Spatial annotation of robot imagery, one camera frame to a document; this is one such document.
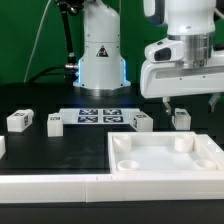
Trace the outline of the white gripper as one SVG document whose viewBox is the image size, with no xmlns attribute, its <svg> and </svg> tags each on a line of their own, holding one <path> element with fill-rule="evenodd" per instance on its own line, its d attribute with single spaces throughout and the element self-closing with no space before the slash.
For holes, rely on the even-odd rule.
<svg viewBox="0 0 224 224">
<path fill-rule="evenodd" d="M 170 97 L 213 93 L 210 110 L 224 92 L 224 50 L 210 37 L 165 38 L 145 48 L 140 76 L 144 98 L 162 98 L 171 115 Z"/>
</svg>

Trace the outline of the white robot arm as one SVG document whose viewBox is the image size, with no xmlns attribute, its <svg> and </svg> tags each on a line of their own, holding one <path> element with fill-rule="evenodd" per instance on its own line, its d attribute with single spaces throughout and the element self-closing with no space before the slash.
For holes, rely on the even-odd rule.
<svg viewBox="0 0 224 224">
<path fill-rule="evenodd" d="M 145 48 L 140 91 L 145 98 L 224 92 L 224 50 L 214 49 L 218 0 L 143 0 L 144 14 L 168 26 L 167 37 Z M 91 95 L 130 85 L 120 55 L 120 18 L 102 0 L 84 0 L 84 55 L 74 85 Z"/>
</svg>

